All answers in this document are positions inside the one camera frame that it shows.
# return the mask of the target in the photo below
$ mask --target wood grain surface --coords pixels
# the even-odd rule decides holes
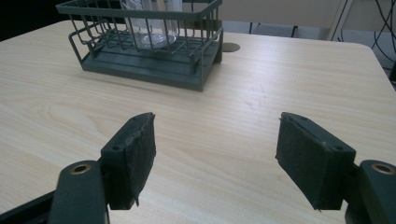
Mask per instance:
[[[226,33],[204,92],[82,71],[70,21],[0,43],[0,213],[97,160],[128,118],[156,114],[157,156],[131,211],[112,223],[345,223],[315,211],[275,159],[279,118],[300,114],[396,163],[396,94],[369,48]]]

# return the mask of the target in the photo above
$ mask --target transparent cup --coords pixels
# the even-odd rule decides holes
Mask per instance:
[[[181,11],[182,0],[120,0],[121,8],[126,10]],[[177,21],[126,19],[129,32],[140,49],[160,49],[177,39]]]

